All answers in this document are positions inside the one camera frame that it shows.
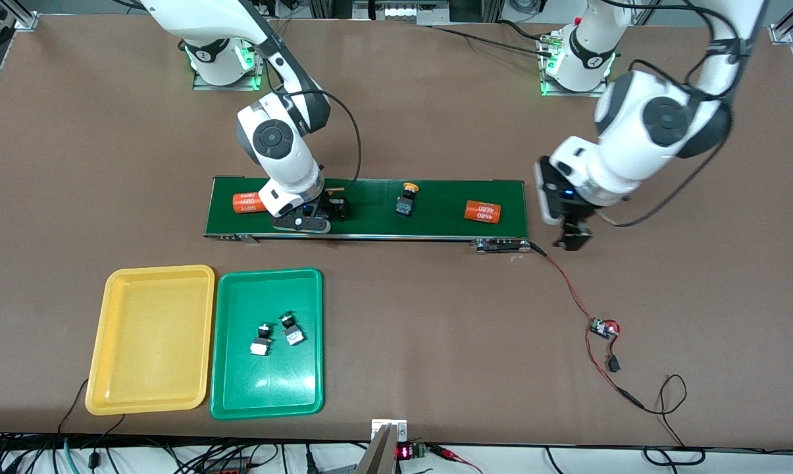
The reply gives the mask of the green push button switch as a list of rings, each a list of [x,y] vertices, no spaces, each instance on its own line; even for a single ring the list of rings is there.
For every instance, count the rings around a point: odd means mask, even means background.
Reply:
[[[253,356],[267,356],[272,345],[272,327],[262,323],[257,327],[257,335],[249,345],[249,353]]]
[[[304,333],[297,324],[293,310],[280,315],[278,320],[282,325],[282,334],[289,345],[295,346],[304,341]]]

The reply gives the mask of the green conveyor belt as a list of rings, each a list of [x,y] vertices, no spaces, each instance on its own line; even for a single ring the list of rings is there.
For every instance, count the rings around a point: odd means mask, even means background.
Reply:
[[[526,187],[520,180],[416,180],[420,191],[413,213],[396,213],[396,205],[406,180],[329,179],[327,188],[344,189],[351,204],[351,216],[343,222],[330,220],[326,234],[309,234],[275,229],[272,213],[236,214],[232,197],[236,193],[260,192],[265,178],[222,175],[213,180],[204,237],[219,241],[255,240],[384,240],[453,241],[525,240],[528,237]],[[501,205],[499,224],[484,224],[463,218],[468,200]]]

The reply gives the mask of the green plastic tray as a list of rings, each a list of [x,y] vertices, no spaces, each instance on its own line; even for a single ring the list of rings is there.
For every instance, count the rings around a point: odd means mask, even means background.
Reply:
[[[323,276],[316,268],[235,272],[217,286],[210,414],[222,421],[309,416],[324,404]],[[293,310],[304,341],[288,344],[278,320]],[[249,353],[272,327],[267,356]]]

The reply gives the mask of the yellow plastic tray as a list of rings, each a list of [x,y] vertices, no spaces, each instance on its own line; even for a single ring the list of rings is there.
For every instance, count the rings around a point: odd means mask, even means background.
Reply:
[[[203,403],[215,314],[210,266],[123,268],[105,283],[86,399],[95,416]]]

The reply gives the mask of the red clip lead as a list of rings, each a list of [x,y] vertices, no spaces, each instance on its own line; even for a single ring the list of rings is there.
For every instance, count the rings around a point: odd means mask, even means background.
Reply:
[[[460,465],[466,465],[477,471],[478,474],[484,474],[481,468],[478,468],[477,465],[472,464],[469,461],[465,461],[465,459],[463,459],[461,456],[457,455],[451,450],[445,449],[444,447],[438,445],[435,445],[435,447],[430,447],[429,450],[432,451],[432,453],[435,454],[436,456],[444,459],[445,461],[450,461]]]

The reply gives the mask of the grey metal bar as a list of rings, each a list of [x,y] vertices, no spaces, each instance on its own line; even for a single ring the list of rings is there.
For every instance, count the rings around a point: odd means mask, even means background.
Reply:
[[[399,442],[396,432],[379,430],[353,474],[394,474],[396,472],[396,448]]]

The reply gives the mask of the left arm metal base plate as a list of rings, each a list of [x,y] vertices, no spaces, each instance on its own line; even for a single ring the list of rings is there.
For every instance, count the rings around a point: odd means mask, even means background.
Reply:
[[[591,90],[573,90],[568,89],[563,85],[556,75],[558,72],[568,72],[569,67],[564,67],[564,62],[567,58],[573,57],[572,54],[565,51],[564,38],[561,35],[561,30],[552,31],[549,35],[540,35],[540,39],[535,40],[539,52],[547,52],[549,56],[541,57],[538,60],[540,63],[540,90],[543,96],[579,96],[598,98],[607,89],[607,78],[611,72],[611,66],[616,59],[615,52],[606,60],[605,66],[599,68],[599,83]]]

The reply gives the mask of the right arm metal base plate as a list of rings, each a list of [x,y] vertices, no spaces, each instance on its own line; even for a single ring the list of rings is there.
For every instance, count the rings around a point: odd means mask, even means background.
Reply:
[[[265,62],[247,40],[183,41],[194,71],[193,88],[203,91],[258,91]]]

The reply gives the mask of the aluminium profile frame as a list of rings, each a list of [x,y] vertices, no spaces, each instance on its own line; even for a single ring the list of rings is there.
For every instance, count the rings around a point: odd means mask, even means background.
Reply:
[[[399,21],[417,25],[494,23],[505,0],[290,0],[310,18]]]

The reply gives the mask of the silver mounting bracket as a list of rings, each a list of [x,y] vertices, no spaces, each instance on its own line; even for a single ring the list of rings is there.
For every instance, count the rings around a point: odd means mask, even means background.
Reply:
[[[406,419],[373,418],[371,421],[371,440],[375,438],[381,429],[385,429],[388,432],[394,430],[399,443],[408,442],[408,423]]]

